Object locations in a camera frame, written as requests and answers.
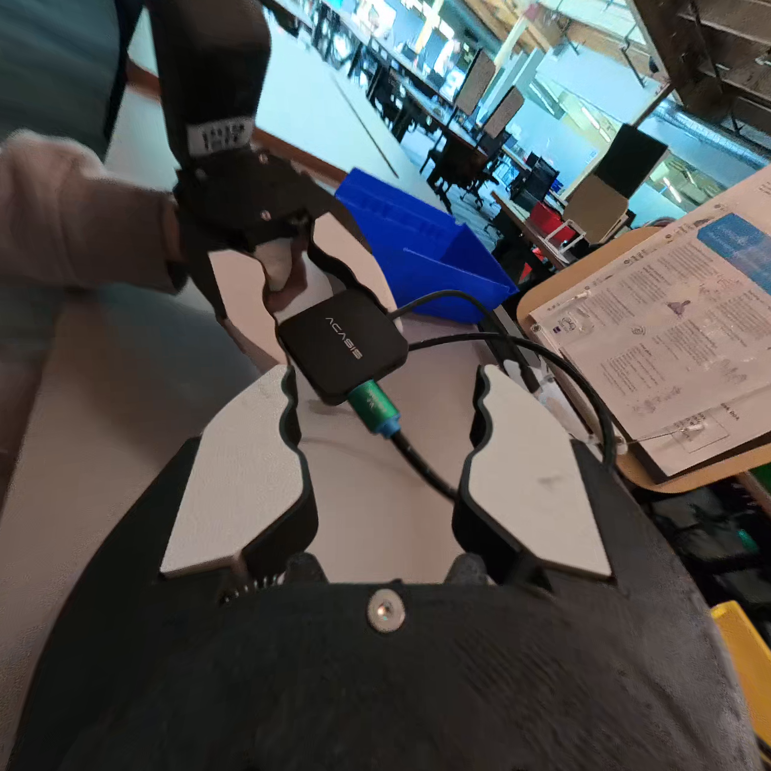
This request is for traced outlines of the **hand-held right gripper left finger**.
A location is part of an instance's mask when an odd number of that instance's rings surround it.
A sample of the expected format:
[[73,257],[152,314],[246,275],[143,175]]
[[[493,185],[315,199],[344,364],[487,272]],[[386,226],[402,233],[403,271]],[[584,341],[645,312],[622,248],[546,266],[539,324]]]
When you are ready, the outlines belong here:
[[277,365],[210,421],[159,566],[163,576],[219,568],[272,581],[310,546],[318,510],[297,404],[294,369]]

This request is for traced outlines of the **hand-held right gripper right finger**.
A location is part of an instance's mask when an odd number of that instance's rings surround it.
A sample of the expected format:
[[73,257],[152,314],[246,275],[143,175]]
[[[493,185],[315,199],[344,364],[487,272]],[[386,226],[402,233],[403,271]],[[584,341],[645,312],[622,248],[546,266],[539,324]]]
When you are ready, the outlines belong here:
[[451,520],[461,548],[493,583],[543,569],[611,579],[569,433],[494,365],[477,369],[473,408]]

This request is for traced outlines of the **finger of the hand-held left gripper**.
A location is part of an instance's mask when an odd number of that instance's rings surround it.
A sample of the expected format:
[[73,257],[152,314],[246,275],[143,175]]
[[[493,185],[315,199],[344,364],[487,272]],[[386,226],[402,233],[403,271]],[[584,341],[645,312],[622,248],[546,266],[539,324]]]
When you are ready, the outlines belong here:
[[287,365],[265,298],[286,288],[292,274],[291,248],[258,247],[257,255],[220,250],[210,252],[208,259],[224,308],[217,317],[237,348],[260,371]]
[[385,313],[397,304],[386,276],[368,247],[362,245],[333,214],[311,224],[308,257],[322,272],[335,277],[345,288],[360,290]]

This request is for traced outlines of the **black square adapter hub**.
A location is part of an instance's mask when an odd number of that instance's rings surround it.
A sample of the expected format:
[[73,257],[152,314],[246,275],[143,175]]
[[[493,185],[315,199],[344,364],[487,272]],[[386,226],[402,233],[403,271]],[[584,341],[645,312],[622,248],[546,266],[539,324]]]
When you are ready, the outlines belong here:
[[316,395],[330,406],[401,368],[409,353],[394,321],[353,288],[287,318],[277,326],[277,337]]

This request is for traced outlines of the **yellow plastic bin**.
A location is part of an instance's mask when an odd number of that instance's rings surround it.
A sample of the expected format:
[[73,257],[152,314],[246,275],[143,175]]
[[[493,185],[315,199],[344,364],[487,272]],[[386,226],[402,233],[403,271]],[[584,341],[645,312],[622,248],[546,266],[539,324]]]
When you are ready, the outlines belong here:
[[770,650],[734,601],[716,605],[711,616],[726,645],[742,688],[761,754],[770,755]]

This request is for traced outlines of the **person's left forearm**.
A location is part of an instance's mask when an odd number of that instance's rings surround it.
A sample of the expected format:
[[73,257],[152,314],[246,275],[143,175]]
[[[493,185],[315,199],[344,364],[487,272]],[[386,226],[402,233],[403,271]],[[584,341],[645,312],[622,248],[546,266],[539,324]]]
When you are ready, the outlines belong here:
[[18,131],[2,142],[5,284],[175,294],[188,279],[177,207],[160,190],[108,174],[80,143]]

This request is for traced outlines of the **blue plastic bin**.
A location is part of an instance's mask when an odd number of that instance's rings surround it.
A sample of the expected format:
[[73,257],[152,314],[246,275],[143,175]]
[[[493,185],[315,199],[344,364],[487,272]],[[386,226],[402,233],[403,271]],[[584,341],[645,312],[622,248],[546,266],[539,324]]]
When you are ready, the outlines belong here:
[[499,262],[448,213],[353,169],[335,193],[352,213],[399,307],[458,290],[493,311],[518,293]]

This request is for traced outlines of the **black office chair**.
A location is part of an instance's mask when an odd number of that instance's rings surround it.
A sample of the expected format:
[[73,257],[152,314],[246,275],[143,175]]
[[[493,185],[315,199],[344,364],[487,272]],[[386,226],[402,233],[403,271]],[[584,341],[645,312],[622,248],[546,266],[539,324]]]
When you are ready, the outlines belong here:
[[484,132],[479,145],[472,147],[456,133],[449,132],[443,148],[429,152],[427,160],[432,160],[434,166],[427,183],[448,214],[453,213],[448,198],[448,191],[452,187],[471,193],[478,205],[482,205],[479,189],[486,182],[494,180],[491,169],[509,137],[506,131],[501,131],[496,137]]

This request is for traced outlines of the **person's teal shirt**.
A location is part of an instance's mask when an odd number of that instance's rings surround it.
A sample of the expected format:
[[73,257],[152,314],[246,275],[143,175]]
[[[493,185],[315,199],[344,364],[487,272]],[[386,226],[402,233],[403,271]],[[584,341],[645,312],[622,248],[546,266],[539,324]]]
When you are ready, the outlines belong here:
[[106,158],[142,1],[2,1],[1,139],[19,130]]

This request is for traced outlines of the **dark bag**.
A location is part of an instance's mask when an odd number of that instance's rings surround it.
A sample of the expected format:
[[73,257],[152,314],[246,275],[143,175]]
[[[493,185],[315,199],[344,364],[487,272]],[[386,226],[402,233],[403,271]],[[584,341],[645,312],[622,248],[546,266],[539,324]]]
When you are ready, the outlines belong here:
[[769,622],[769,515],[737,477],[681,494],[630,490],[708,606],[734,601]]

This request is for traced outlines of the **printed paper sheet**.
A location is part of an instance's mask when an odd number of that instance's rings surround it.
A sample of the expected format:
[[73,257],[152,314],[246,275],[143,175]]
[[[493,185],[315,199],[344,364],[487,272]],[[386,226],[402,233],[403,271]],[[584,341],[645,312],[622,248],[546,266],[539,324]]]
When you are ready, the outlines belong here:
[[769,443],[769,167],[529,317],[656,482]]

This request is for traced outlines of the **red box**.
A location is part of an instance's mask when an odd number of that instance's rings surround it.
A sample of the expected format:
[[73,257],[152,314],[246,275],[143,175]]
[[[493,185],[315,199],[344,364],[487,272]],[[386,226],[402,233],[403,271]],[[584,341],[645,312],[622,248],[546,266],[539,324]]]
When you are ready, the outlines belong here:
[[573,241],[573,238],[577,235],[576,231],[563,221],[560,213],[546,205],[543,201],[535,204],[530,212],[528,221],[543,236],[549,236],[549,242],[555,247],[560,247],[567,242]]

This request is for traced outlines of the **grey partition panel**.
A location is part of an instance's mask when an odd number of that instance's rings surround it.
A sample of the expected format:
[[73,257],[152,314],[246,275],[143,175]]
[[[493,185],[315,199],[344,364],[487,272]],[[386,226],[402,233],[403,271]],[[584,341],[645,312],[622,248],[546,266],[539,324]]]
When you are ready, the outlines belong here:
[[524,104],[524,97],[516,86],[511,86],[495,109],[483,123],[483,133],[490,138],[497,138],[506,130],[509,122]]
[[453,109],[471,116],[496,74],[494,60],[483,48],[477,50],[463,83],[453,98]]

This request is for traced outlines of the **black partition panel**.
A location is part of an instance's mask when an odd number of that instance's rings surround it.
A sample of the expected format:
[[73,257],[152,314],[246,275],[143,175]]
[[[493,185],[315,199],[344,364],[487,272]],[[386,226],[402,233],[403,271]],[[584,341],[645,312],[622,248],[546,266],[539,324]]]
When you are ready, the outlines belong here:
[[629,200],[668,151],[665,143],[623,123],[593,175]]

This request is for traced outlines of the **wooden shelving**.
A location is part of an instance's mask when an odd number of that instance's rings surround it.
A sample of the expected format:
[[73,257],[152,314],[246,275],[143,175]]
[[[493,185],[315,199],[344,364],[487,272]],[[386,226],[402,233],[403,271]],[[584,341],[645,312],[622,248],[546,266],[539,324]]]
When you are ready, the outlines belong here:
[[735,133],[769,136],[769,1],[628,5],[685,111]]

